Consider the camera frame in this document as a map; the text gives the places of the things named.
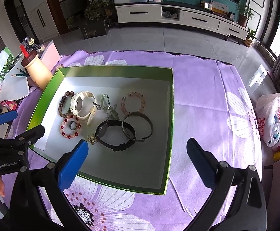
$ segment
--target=black watch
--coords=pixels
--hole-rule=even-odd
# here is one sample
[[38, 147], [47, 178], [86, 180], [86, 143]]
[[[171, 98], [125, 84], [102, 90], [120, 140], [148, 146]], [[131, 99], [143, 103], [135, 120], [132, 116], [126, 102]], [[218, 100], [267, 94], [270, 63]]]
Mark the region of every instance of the black watch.
[[[108, 148], [111, 148], [113, 151], [123, 151], [123, 150], [129, 148], [130, 146], [132, 146], [135, 143], [135, 141], [129, 140], [127, 143], [122, 143], [118, 146], [114, 146], [114, 145], [105, 143], [104, 141], [102, 141], [100, 139], [101, 137], [103, 137], [105, 135], [109, 126], [121, 126], [121, 125], [122, 125], [122, 121], [119, 121], [119, 120], [107, 120], [107, 121], [102, 122], [101, 124], [99, 124], [99, 126], [96, 129], [96, 132], [95, 132], [96, 140], [98, 142], [100, 142], [102, 145], [104, 145]], [[130, 132], [133, 134], [133, 138], [135, 139], [136, 132], [133, 129], [133, 127], [127, 122], [124, 122], [123, 126], [130, 130]]]

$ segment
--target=screw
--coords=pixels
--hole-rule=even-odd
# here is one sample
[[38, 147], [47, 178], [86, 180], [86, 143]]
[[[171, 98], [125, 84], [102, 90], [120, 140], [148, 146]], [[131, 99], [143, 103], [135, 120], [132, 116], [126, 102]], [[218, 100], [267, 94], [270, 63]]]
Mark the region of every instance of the screw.
[[249, 169], [250, 169], [251, 171], [256, 171], [256, 167], [255, 167], [254, 165], [249, 165]]
[[56, 164], [53, 163], [53, 162], [49, 162], [49, 163], [47, 164], [47, 168], [49, 168], [49, 169], [52, 169], [52, 168], [54, 168], [55, 166], [56, 166]]
[[228, 165], [229, 165], [226, 161], [221, 161], [221, 162], [219, 162], [219, 164], [222, 167], [228, 167]]
[[27, 170], [27, 167], [26, 166], [23, 166], [20, 168], [20, 172], [25, 172]]

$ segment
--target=red and pink beaded bracelet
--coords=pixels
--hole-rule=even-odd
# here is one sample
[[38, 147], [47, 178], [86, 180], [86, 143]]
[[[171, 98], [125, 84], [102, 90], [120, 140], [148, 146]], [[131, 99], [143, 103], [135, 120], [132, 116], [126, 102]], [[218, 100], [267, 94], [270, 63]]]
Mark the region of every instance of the red and pink beaded bracelet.
[[[75, 119], [76, 119], [76, 122], [77, 122], [77, 128], [75, 129], [76, 132], [75, 132], [74, 134], [72, 134], [72, 135], [67, 135], [67, 134], [64, 133], [64, 130], [63, 130], [63, 129], [64, 129], [64, 126], [66, 125], [66, 123], [67, 123], [67, 121], [68, 121], [69, 119], [73, 119], [73, 118], [75, 118]], [[81, 128], [81, 125], [80, 125], [80, 122], [79, 122], [79, 118], [77, 118], [77, 117], [74, 116], [74, 115], [69, 115], [69, 116], [67, 116], [67, 117], [64, 119], [64, 121], [62, 122], [61, 127], [60, 127], [60, 132], [61, 132], [61, 135], [64, 136], [65, 138], [72, 139], [72, 138], [75, 138], [76, 136], [79, 135], [79, 133], [80, 133], [80, 128]]]
[[144, 96], [138, 92], [131, 92], [131, 93], [128, 93], [127, 96], [124, 96], [122, 98], [122, 101], [121, 101], [121, 109], [123, 111], [123, 113], [125, 115], [129, 114], [129, 112], [126, 110], [125, 108], [125, 101], [126, 101], [126, 98], [130, 97], [130, 96], [136, 96], [136, 97], [139, 97], [141, 99], [141, 107], [138, 109], [138, 112], [140, 113], [143, 113], [144, 112], [144, 108], [145, 108], [145, 99], [144, 99]]

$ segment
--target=brown bottle cap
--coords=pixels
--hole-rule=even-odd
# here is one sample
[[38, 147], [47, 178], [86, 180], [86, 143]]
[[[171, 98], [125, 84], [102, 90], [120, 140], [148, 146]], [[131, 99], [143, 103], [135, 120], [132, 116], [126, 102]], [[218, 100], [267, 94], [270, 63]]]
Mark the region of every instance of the brown bottle cap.
[[37, 55], [37, 52], [35, 50], [31, 51], [29, 53], [29, 56], [26, 58], [24, 58], [22, 61], [21, 61], [21, 65], [23, 67], [26, 67], [31, 61], [33, 61], [33, 59], [36, 57]]

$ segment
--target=tv stand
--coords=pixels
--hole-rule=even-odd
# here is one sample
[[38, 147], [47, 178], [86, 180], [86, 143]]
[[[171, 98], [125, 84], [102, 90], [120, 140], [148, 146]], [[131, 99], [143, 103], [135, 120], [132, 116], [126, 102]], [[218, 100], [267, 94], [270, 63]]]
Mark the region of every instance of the tv stand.
[[[227, 41], [230, 35], [238, 38], [238, 44], [246, 40], [248, 30], [230, 19], [213, 14], [200, 6], [171, 1], [127, 3], [115, 6], [119, 27], [130, 23], [162, 23], [163, 26], [178, 25], [194, 27], [215, 32], [224, 36]], [[178, 18], [162, 18], [162, 10], [175, 10]]]

